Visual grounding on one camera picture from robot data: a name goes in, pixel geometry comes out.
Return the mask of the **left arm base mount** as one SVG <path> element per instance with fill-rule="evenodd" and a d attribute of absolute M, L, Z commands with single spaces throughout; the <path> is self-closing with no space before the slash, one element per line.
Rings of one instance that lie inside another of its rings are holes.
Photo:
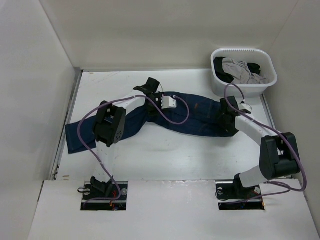
<path fill-rule="evenodd" d="M 114 183 L 108 183 L 106 193 L 99 191 L 85 182 L 83 187 L 79 187 L 77 192 L 81 194 L 81 211 L 125 211 L 127 209 L 128 186 L 127 181 L 118 182 L 121 190 L 119 195 L 118 189 Z"/>

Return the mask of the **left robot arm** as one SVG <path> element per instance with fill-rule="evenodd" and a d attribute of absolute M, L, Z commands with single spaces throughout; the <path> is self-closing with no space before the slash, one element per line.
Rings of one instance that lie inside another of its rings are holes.
<path fill-rule="evenodd" d="M 116 198 L 121 189 L 113 177 L 114 145 L 126 133 L 129 114 L 146 109 L 148 113 L 163 110 L 164 94 L 158 92 L 160 82 L 148 78 L 144 85 L 136 86 L 129 94 L 118 100 L 102 101 L 93 122 L 98 165 L 90 179 L 90 187 L 100 199 Z"/>

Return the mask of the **white plastic laundry basket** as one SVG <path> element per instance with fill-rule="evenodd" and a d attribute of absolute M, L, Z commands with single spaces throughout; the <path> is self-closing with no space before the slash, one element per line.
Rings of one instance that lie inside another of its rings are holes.
<path fill-rule="evenodd" d="M 243 61 L 247 63 L 255 63 L 260 65 L 261 74 L 269 80 L 267 84 L 238 84 L 240 90 L 244 93 L 246 98 L 258 97 L 263 92 L 274 86 L 278 81 L 278 76 L 273 66 L 271 57 L 263 50 L 256 48 L 219 48 L 215 50 L 211 56 L 211 88 L 215 95 L 219 97 L 224 96 L 224 90 L 227 85 L 216 75 L 214 66 L 214 59 L 216 57 L 231 58 L 236 61 Z"/>

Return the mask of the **dark blue denim trousers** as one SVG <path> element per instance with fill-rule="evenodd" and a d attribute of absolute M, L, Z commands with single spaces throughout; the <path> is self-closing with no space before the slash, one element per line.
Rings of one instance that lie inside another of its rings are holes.
<path fill-rule="evenodd" d="M 218 115 L 221 109 L 220 102 L 194 94 L 170 91 L 164 92 L 164 94 L 166 96 L 177 96 L 187 103 L 189 117 L 186 123 L 182 125 L 171 124 L 159 113 L 148 113 L 147 107 L 142 106 L 126 115 L 124 134 L 121 140 L 135 136 L 145 123 L 153 123 L 170 131 L 200 137 L 228 138 L 233 137 L 237 133 L 230 133 L 218 124 Z M 176 108 L 162 110 L 162 112 L 169 120 L 180 123 L 187 117 L 187 109 L 185 104 L 180 100 L 177 102 Z M 90 149 L 96 148 L 93 133 L 94 122 L 95 116 L 91 116 L 84 121 L 80 128 L 81 137 Z M 65 126 L 67 150 L 70 155 L 87 151 L 87 148 L 83 146 L 78 138 L 77 128 L 79 123 L 80 121 Z"/>

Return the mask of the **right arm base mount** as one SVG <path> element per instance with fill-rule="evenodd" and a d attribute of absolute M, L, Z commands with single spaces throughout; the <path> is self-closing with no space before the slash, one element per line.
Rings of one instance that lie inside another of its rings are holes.
<path fill-rule="evenodd" d="M 265 210 L 259 185 L 238 188 L 232 180 L 220 180 L 215 182 L 215 187 L 220 211 Z"/>

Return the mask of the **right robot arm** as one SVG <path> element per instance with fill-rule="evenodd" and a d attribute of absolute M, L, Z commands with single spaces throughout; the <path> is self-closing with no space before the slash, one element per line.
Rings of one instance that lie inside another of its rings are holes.
<path fill-rule="evenodd" d="M 297 163 L 299 151 L 294 134 L 281 133 L 258 123 L 251 107 L 244 101 L 238 103 L 233 96 L 220 99 L 220 104 L 219 126 L 231 136 L 239 132 L 246 134 L 260 147 L 260 152 L 257 166 L 236 174 L 231 183 L 216 184 L 219 200 L 246 201 L 262 195 L 261 184 L 300 173 L 301 168 Z"/>

